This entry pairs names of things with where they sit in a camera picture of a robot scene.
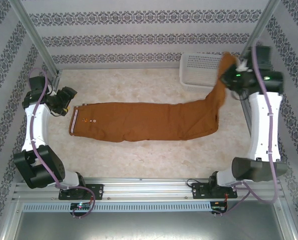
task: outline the patterned wallpaper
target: patterned wallpaper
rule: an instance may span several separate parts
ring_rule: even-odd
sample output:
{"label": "patterned wallpaper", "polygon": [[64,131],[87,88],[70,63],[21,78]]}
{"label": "patterned wallpaper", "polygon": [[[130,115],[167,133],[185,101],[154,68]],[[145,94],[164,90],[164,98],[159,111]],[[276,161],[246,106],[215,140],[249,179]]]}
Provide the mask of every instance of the patterned wallpaper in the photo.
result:
{"label": "patterned wallpaper", "polygon": [[268,0],[23,0],[59,69],[177,67],[243,49]]}
{"label": "patterned wallpaper", "polygon": [[26,119],[21,103],[28,91],[27,74],[31,68],[41,66],[46,69],[9,2],[0,0],[0,224],[13,182],[20,179],[13,154],[19,152],[25,139]]}
{"label": "patterned wallpaper", "polygon": [[298,230],[298,0],[282,0],[260,41],[272,47],[272,64],[285,78],[279,121],[279,151],[288,164],[281,180]]}

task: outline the marble floor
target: marble floor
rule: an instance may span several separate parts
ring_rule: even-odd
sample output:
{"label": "marble floor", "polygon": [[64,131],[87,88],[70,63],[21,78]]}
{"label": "marble floor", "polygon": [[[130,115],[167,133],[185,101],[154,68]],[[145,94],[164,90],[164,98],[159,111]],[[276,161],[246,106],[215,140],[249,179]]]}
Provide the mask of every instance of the marble floor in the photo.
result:
{"label": "marble floor", "polygon": [[[64,86],[78,94],[70,106],[83,103],[184,103],[206,94],[183,90],[179,69],[64,70]],[[188,141],[104,142],[69,135],[72,109],[49,122],[49,145],[70,171],[84,177],[207,178],[248,151],[250,136],[240,101],[227,96],[220,109],[219,130]]]}

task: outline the white basket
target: white basket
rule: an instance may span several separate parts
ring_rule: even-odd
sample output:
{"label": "white basket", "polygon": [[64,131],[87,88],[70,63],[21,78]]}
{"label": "white basket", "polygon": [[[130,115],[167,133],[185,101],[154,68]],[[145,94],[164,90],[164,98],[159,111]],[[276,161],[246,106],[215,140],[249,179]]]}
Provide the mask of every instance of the white basket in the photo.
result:
{"label": "white basket", "polygon": [[184,53],[180,60],[180,83],[189,92],[209,93],[217,80],[221,55]]}

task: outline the cloth fabric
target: cloth fabric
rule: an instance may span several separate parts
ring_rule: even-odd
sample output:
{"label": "cloth fabric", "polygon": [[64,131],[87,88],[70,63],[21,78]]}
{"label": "cloth fabric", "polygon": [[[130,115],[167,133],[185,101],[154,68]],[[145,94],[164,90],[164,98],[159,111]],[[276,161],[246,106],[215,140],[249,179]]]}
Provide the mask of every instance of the cloth fabric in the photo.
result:
{"label": "cloth fabric", "polygon": [[108,102],[74,107],[69,133],[108,142],[189,140],[218,130],[219,109],[225,101],[221,75],[235,63],[225,53],[213,90],[203,100],[179,104]]}

